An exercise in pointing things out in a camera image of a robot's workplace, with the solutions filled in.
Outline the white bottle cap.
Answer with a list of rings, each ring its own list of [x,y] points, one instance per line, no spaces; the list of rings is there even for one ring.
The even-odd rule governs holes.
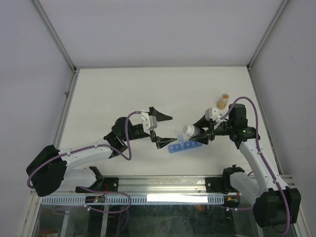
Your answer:
[[[183,133],[188,137],[193,137],[195,133],[195,127],[193,125],[185,125],[183,127]]]

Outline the blue weekly pill organizer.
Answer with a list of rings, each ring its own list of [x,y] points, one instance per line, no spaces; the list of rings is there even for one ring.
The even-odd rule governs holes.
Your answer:
[[[177,140],[168,145],[168,151],[169,153],[177,153],[177,152],[182,152],[185,150],[190,150],[190,149],[195,149],[195,148],[199,148],[202,147],[203,144],[196,142],[196,141],[190,141],[190,140],[185,140],[184,136],[178,135],[177,136]]]

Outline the white pill bottle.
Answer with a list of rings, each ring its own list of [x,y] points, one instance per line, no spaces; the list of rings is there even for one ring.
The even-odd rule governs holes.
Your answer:
[[[203,128],[193,126],[193,131],[192,131],[191,137],[202,135],[204,132],[205,132],[205,130]]]

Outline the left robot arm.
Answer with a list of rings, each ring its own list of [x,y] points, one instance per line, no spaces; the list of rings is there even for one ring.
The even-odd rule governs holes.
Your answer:
[[[133,140],[150,138],[158,149],[169,145],[175,139],[161,138],[156,135],[155,129],[158,122],[172,119],[150,107],[148,111],[134,111],[118,118],[106,136],[89,145],[68,149],[48,145],[26,168],[27,186],[34,189],[39,197],[65,188],[101,192],[105,189],[104,176],[97,167],[86,167],[86,164],[118,156],[130,161],[130,142]]]

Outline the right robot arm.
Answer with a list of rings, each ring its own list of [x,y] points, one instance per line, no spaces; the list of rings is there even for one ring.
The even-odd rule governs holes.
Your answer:
[[[246,158],[255,181],[236,165],[225,168],[220,180],[212,182],[217,192],[240,192],[252,206],[256,223],[261,227],[276,227],[297,222],[301,194],[290,188],[273,167],[262,148],[258,130],[248,126],[246,107],[231,104],[228,118],[221,118],[217,109],[208,109],[193,125],[185,125],[183,133],[189,140],[207,145],[216,136],[228,136]]]

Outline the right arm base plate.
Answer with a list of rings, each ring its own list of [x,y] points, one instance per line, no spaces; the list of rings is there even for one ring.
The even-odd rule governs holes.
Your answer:
[[[207,193],[236,193],[237,191],[251,191],[251,185],[245,179],[245,176],[231,175],[225,177],[206,177],[205,187]]]

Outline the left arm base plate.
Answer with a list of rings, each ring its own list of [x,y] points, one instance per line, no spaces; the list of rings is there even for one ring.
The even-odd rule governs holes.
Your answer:
[[[119,187],[118,177],[104,177],[103,180],[97,180],[93,185],[88,187],[89,190],[97,192],[116,192]]]

